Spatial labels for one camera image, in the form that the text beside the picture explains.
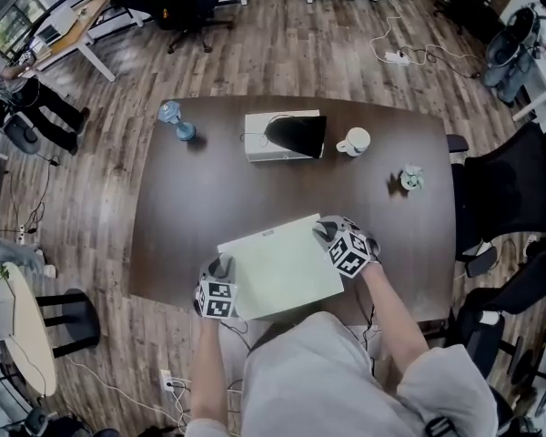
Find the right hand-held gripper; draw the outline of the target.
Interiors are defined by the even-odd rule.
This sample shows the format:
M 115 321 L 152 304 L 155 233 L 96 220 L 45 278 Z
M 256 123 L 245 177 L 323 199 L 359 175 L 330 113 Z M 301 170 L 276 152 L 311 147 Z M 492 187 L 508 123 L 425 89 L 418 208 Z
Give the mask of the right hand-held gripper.
M 312 233 L 317 243 L 328 250 L 332 266 L 343 277 L 354 279 L 368 264 L 379 262 L 377 240 L 348 218 L 322 217 Z

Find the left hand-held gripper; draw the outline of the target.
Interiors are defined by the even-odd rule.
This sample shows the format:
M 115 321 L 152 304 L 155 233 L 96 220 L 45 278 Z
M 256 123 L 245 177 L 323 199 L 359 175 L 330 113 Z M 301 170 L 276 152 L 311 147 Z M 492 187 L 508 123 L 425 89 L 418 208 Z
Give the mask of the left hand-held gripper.
M 202 318 L 229 319 L 236 313 L 235 303 L 238 286 L 235 281 L 235 259 L 229 255 L 222 256 L 224 275 L 217 281 L 215 273 L 219 268 L 219 256 L 205 261 L 199 270 L 197 288 L 193 306 Z

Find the pale green panel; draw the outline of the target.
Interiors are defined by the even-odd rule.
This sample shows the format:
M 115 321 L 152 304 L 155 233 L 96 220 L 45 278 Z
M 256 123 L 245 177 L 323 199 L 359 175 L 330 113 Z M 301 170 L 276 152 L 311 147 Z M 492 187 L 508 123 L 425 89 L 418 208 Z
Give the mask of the pale green panel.
M 344 291 L 312 229 L 319 214 L 217 246 L 234 258 L 235 309 L 243 320 L 276 315 Z

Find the person's right forearm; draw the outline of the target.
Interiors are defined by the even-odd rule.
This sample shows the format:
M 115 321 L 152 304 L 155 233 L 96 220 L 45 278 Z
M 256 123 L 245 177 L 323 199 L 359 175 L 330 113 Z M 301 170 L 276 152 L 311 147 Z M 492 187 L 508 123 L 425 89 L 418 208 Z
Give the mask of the person's right forearm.
M 390 285 L 378 262 L 370 262 L 361 272 L 375 307 L 384 343 L 401 375 L 429 350 L 418 323 L 411 317 Z

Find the person's left forearm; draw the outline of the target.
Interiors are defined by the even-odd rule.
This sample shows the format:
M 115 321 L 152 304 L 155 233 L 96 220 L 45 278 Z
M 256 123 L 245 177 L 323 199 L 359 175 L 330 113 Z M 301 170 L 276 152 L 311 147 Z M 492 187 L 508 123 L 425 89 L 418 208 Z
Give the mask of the person's left forearm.
M 219 341 L 219 321 L 202 318 L 190 386 L 192 419 L 211 419 L 227 426 L 227 389 Z

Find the dark brown wooden table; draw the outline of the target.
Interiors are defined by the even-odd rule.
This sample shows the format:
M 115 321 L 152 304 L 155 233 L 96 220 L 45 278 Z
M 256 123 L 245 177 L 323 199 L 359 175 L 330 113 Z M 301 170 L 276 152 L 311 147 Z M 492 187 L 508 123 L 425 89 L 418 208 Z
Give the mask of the dark brown wooden table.
M 442 121 L 394 107 L 314 97 L 183 98 L 197 143 L 157 123 L 144 167 L 130 259 L 132 294 L 188 308 L 197 274 L 219 244 L 312 214 L 340 215 L 370 232 L 389 281 L 415 320 L 447 317 L 455 267 L 455 210 Z M 317 109 L 327 117 L 321 159 L 251 163 L 245 115 Z M 352 158 L 336 150 L 354 127 L 370 134 Z M 406 164 L 424 188 L 405 190 Z

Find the white mug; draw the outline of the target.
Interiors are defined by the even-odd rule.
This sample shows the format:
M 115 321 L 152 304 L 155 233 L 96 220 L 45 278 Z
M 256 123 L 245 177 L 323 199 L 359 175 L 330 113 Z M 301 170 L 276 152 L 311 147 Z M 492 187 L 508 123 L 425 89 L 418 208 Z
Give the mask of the white mug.
M 352 128 L 345 138 L 338 142 L 336 150 L 352 158 L 362 155 L 369 147 L 371 138 L 369 132 L 362 127 Z

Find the small potted plant white pot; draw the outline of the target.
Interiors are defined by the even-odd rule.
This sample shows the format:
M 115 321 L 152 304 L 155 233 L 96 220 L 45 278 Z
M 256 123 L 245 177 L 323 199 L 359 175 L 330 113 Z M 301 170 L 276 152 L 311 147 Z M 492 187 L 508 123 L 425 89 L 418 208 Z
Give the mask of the small potted plant white pot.
M 399 181 L 407 191 L 423 189 L 425 184 L 423 169 L 413 164 L 406 164 L 399 175 Z

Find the white rectangular box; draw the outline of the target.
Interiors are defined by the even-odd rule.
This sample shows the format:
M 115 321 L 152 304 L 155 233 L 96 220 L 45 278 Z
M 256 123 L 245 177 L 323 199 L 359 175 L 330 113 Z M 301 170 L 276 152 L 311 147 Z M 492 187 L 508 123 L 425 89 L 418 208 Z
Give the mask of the white rectangular box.
M 283 112 L 266 112 L 245 115 L 244 131 L 241 134 L 245 154 L 249 162 L 273 160 L 317 159 L 289 151 L 283 147 L 268 143 L 264 135 L 265 127 L 275 116 L 314 117 L 322 116 L 317 109 Z

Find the person's light grey shirt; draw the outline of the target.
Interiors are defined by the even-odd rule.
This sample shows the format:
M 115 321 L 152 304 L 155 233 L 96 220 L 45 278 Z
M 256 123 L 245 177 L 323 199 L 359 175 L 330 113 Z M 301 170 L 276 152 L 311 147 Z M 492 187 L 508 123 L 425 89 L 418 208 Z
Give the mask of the person's light grey shirt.
M 241 437 L 427 437 L 438 418 L 458 437 L 495 437 L 499 428 L 490 387 L 460 345 L 422 353 L 393 395 L 328 313 L 309 316 L 246 362 Z

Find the black mesh office chair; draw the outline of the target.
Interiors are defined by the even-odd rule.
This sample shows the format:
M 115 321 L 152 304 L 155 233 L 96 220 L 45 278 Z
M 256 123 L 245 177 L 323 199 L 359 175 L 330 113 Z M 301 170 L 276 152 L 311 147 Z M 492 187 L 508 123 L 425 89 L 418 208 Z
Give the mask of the black mesh office chair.
M 503 28 L 497 14 L 485 0 L 437 0 L 433 15 L 449 19 L 462 35 L 467 31 L 482 43 L 489 43 Z
M 143 12 L 151 16 L 158 27 L 165 31 L 177 32 L 178 37 L 167 47 L 172 54 L 178 44 L 186 38 L 199 38 L 206 53 L 212 52 L 207 43 L 206 29 L 211 26 L 234 27 L 230 19 L 215 18 L 220 0 L 111 0 L 114 5 Z
M 504 144 L 451 165 L 456 259 L 498 236 L 546 233 L 546 132 L 533 121 Z
M 527 247 L 526 263 L 499 288 L 477 288 L 471 291 L 450 327 L 446 344 L 463 345 L 483 376 L 488 376 L 499 351 L 511 356 L 509 375 L 518 369 L 523 338 L 514 344 L 502 339 L 506 313 L 518 315 L 546 297 L 546 238 Z M 497 325 L 478 323 L 482 310 L 501 314 Z

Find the round beige table black base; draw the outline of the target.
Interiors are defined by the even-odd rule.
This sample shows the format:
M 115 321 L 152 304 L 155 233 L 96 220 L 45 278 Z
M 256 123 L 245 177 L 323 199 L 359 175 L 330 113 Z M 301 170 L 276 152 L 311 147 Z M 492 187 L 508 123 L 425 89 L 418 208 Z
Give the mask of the round beige table black base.
M 57 388 L 56 359 L 94 349 L 100 342 L 95 306 L 79 289 L 37 297 L 15 264 L 7 262 L 5 271 L 5 283 L 14 296 L 13 333 L 4 339 L 6 349 L 25 383 L 42 397 L 52 396 Z M 54 347 L 47 329 L 60 325 L 71 341 Z

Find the long wooden desk white legs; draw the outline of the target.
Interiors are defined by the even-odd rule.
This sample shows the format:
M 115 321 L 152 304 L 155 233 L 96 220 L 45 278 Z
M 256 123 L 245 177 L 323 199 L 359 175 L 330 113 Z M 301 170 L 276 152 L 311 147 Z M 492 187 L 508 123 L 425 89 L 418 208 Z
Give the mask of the long wooden desk white legs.
M 63 56 L 79 51 L 109 82 L 115 82 L 116 76 L 90 48 L 95 40 L 89 34 L 90 29 L 104 10 L 109 7 L 110 2 L 111 0 L 89 0 L 87 3 L 77 6 L 74 9 L 77 13 L 77 20 L 70 27 L 67 34 L 50 46 L 49 55 L 39 58 L 37 63 L 27 72 L 27 75 L 40 77 L 44 68 Z

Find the white countertop oven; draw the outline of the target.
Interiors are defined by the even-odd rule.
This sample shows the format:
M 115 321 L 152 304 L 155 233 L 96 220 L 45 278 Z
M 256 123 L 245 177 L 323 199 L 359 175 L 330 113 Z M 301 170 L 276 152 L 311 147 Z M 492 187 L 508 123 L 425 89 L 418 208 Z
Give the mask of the white countertop oven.
M 51 45 L 65 36 L 77 19 L 76 11 L 68 5 L 61 5 L 41 24 L 35 37 L 42 43 Z

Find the black drawstring pouch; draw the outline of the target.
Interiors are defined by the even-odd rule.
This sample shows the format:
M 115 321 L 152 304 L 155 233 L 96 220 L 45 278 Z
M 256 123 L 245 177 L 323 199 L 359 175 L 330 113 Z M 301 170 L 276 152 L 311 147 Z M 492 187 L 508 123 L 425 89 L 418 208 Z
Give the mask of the black drawstring pouch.
M 275 116 L 265 127 L 268 143 L 308 158 L 321 158 L 327 126 L 326 116 Z

